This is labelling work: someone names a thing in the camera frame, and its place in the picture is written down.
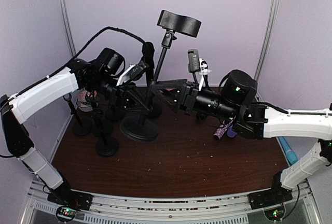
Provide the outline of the black stand of purple mic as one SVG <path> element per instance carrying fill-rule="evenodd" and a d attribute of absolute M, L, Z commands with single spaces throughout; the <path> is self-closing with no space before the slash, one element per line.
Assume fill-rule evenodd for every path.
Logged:
<path fill-rule="evenodd" d="M 111 122 L 118 122 L 122 120 L 126 115 L 126 112 L 116 106 L 108 106 L 105 111 L 105 118 Z"/>

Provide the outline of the black stand of glitter mic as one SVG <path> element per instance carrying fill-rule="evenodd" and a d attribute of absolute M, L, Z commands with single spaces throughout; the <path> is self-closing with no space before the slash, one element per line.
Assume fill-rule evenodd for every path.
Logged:
<path fill-rule="evenodd" d="M 176 40 L 175 34 L 180 33 L 196 38 L 201 26 L 201 21 L 176 13 L 162 10 L 157 25 L 165 29 L 165 35 L 161 42 L 162 50 L 154 72 L 153 79 L 148 86 L 145 98 L 145 106 L 152 107 L 153 97 L 159 93 L 158 86 L 161 82 L 158 77 L 164 62 L 167 51 L 171 48 L 172 42 Z M 137 142 L 151 142 L 158 137 L 158 128 L 151 121 L 147 120 L 148 114 L 140 114 L 138 117 L 126 117 L 120 129 L 122 133 Z"/>

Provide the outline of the black stand of blue mic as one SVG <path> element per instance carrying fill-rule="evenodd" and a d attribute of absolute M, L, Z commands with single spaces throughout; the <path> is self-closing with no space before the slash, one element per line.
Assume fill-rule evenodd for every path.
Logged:
<path fill-rule="evenodd" d="M 94 136 L 98 137 L 95 145 L 96 153 L 101 157 L 111 157 L 119 150 L 119 141 L 111 136 L 112 131 L 100 132 L 97 129 L 92 130 Z"/>

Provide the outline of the purple microphone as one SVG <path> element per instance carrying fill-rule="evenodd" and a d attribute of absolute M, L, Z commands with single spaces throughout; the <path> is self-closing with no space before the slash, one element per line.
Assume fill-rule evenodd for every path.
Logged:
<path fill-rule="evenodd" d="M 227 130 L 227 136 L 228 136 L 229 138 L 234 138 L 234 137 L 237 136 L 237 132 L 235 132 L 232 128 L 229 128 L 229 129 Z"/>

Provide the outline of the light blue microphone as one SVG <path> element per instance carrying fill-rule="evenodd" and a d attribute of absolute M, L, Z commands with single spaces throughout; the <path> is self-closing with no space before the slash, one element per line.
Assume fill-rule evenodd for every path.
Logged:
<path fill-rule="evenodd" d="M 286 158 L 290 165 L 295 164 L 298 161 L 296 153 L 291 149 L 287 140 L 284 137 L 279 137 L 279 142 L 282 146 L 282 149 L 286 155 Z"/>

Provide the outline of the pink microphone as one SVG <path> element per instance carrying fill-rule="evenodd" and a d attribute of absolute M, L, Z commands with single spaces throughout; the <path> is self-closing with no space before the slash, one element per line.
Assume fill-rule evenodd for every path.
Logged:
<path fill-rule="evenodd" d="M 159 92 L 163 93 L 163 94 L 167 94 L 167 93 L 175 94 L 177 92 L 177 90 L 176 89 L 160 89 Z"/>

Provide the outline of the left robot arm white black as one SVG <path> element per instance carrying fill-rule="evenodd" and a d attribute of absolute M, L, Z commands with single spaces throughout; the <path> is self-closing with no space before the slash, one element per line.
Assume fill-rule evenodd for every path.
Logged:
<path fill-rule="evenodd" d="M 107 97 L 107 88 L 117 87 L 117 79 L 123 74 L 118 69 L 124 65 L 122 55 L 113 49 L 104 48 L 90 62 L 73 59 L 29 88 L 11 97 L 1 97 L 1 121 L 8 151 L 54 191 L 55 198 L 63 205 L 70 205 L 75 200 L 71 186 L 37 150 L 23 124 L 42 108 L 79 89 L 86 91 L 86 101 L 96 110 L 96 94 Z"/>

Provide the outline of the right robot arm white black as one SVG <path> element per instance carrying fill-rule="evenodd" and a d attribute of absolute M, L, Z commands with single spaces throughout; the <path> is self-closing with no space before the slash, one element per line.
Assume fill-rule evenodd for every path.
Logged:
<path fill-rule="evenodd" d="M 222 80 L 219 92 L 199 87 L 186 79 L 153 82 L 150 91 L 164 97 L 174 112 L 192 111 L 232 124 L 246 139 L 273 137 L 316 138 L 314 146 L 295 164 L 276 173 L 266 200 L 277 204 L 304 179 L 331 165 L 331 108 L 284 110 L 267 102 L 255 102 L 257 81 L 247 73 L 232 70 Z"/>

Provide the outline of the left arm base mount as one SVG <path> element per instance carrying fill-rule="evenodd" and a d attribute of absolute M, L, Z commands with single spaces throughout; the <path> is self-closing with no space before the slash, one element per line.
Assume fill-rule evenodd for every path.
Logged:
<path fill-rule="evenodd" d="M 67 200 L 63 200 L 55 193 L 50 192 L 47 200 L 59 205 L 56 208 L 55 216 L 58 221 L 65 223 L 73 221 L 81 210 L 88 211 L 92 204 L 93 196 L 88 193 L 72 191 L 70 197 Z"/>

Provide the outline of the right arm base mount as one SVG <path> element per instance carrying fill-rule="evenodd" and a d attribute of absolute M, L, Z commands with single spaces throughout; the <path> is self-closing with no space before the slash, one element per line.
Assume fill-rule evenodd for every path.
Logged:
<path fill-rule="evenodd" d="M 251 210 L 263 210 L 265 217 L 274 222 L 281 221 L 285 217 L 286 208 L 284 204 L 292 199 L 292 192 L 283 189 L 268 189 L 248 195 Z"/>

